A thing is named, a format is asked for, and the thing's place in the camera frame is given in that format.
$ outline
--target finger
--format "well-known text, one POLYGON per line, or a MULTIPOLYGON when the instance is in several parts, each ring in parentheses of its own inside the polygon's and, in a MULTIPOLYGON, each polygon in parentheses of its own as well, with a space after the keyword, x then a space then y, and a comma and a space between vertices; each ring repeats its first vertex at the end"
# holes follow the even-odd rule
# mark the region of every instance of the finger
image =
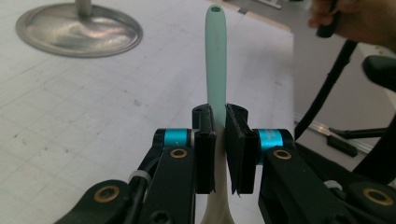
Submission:
POLYGON ((360 0, 339 0, 337 8, 344 13, 353 13, 361 9, 360 0))
POLYGON ((332 1, 314 1, 310 8, 311 14, 331 14, 330 6, 332 1))
POLYGON ((311 18, 308 21, 309 26, 314 26, 315 24, 318 25, 330 25, 334 21, 334 17, 332 14, 312 14, 311 18))

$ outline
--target black plastic part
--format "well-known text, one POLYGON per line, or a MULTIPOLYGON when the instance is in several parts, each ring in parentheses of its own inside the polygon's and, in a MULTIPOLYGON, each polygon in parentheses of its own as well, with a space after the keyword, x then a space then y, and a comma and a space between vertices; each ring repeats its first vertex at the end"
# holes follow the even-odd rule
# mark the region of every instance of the black plastic part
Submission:
POLYGON ((353 170, 387 185, 396 177, 396 116, 370 153, 353 170))
POLYGON ((260 139, 248 127, 248 111, 238 105, 226 105, 225 147, 231 176, 232 193, 251 194, 254 190, 260 139))
POLYGON ((347 142, 341 141, 340 139, 332 135, 327 136, 327 145, 341 152, 344 152, 350 157, 356 157, 358 155, 358 150, 355 147, 351 146, 347 142))
POLYGON ((368 56, 362 67, 365 75, 374 83, 396 92, 396 59, 384 56, 368 56))
POLYGON ((295 149, 295 141, 291 133, 286 129, 277 129, 282 135, 283 147, 295 149))
POLYGON ((359 181, 370 181, 370 178, 362 175, 356 175, 349 172, 346 168, 340 166, 334 161, 320 156, 311 149, 296 144, 297 150, 305 161, 311 166, 314 172, 323 180, 336 180, 343 188, 359 181))
POLYGON ((332 90, 332 86, 335 84, 337 79, 340 77, 341 73, 344 70, 344 67, 349 64, 350 56, 355 50, 357 42, 347 40, 341 49, 338 57, 332 66, 332 70, 327 76, 323 86, 321 87, 317 97, 315 98, 312 105, 309 107, 308 111, 305 113, 304 117, 300 120, 297 126, 294 129, 294 137, 297 140, 303 132, 308 128, 311 124, 312 120, 314 120, 315 116, 318 114, 319 110, 323 107, 324 102, 332 90))
POLYGON ((120 223, 125 213, 125 206, 130 200, 130 189, 125 182, 119 180, 107 180, 98 183, 88 189, 76 206, 59 219, 56 224, 107 224, 120 223), (96 192, 101 192, 101 188, 108 186, 116 187, 120 190, 117 197, 109 202, 97 202, 96 192))
POLYGON ((139 165, 138 170, 145 170, 146 167, 151 163, 153 160, 159 159, 163 153, 163 143, 165 138, 165 129, 157 129, 152 139, 152 145, 146 157, 142 160, 139 165))
POLYGON ((263 170, 259 206, 268 213, 267 219, 271 219, 268 223, 338 223, 336 221, 340 220, 345 221, 340 223, 358 223, 296 151, 285 147, 268 150, 263 170), (279 154, 289 154, 290 158, 280 159, 275 154, 277 150, 286 152, 279 154), (276 197, 267 196, 268 185, 276 197), (272 205, 269 203, 276 198, 283 211, 270 213, 272 205), (287 214, 288 222, 284 222, 282 214, 287 214))
POLYGON ((387 128, 376 128, 376 129, 361 129, 361 130, 336 130, 329 128, 329 131, 337 134, 345 139, 356 139, 356 138, 375 138, 381 137, 387 128))
MULTIPOLYGON (((336 5, 337 5, 337 0, 332 0, 332 4, 330 5, 329 12, 334 11, 336 5)), ((322 37, 322 38, 331 37, 335 32, 335 28, 337 27, 339 17, 340 17, 340 13, 339 12, 335 13, 334 20, 332 21, 332 24, 327 25, 327 26, 320 26, 317 30, 317 36, 322 37)))
POLYGON ((167 147, 160 158, 138 223, 194 223, 194 205, 194 152, 188 147, 167 147), (187 155, 174 158, 171 156, 174 149, 186 150, 187 155))
POLYGON ((396 222, 396 191, 373 182, 357 182, 347 190, 348 200, 389 223, 396 222))
POLYGON ((363 211, 358 207, 352 206, 349 203, 344 203, 344 206, 361 224, 394 224, 394 222, 386 222, 383 219, 373 216, 372 214, 367 213, 366 211, 363 211))
POLYGON ((216 133, 210 105, 199 105, 192 110, 194 151, 197 166, 196 193, 209 194, 216 189, 215 145, 216 133))

